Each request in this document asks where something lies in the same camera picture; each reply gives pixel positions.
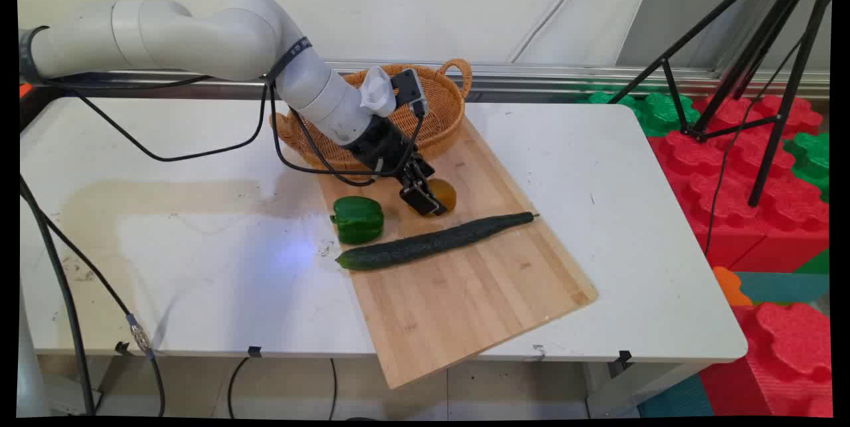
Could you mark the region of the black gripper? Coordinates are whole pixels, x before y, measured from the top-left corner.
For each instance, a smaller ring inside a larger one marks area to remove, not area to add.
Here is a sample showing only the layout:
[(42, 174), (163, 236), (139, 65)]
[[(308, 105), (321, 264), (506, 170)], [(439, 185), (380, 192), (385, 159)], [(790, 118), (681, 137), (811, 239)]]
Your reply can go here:
[(400, 199), (416, 213), (442, 216), (449, 206), (438, 193), (440, 186), (429, 179), (436, 170), (424, 160), (415, 143), (422, 124), (419, 116), (414, 133), (406, 135), (388, 118), (371, 116), (364, 133), (344, 149), (370, 171), (401, 182)]

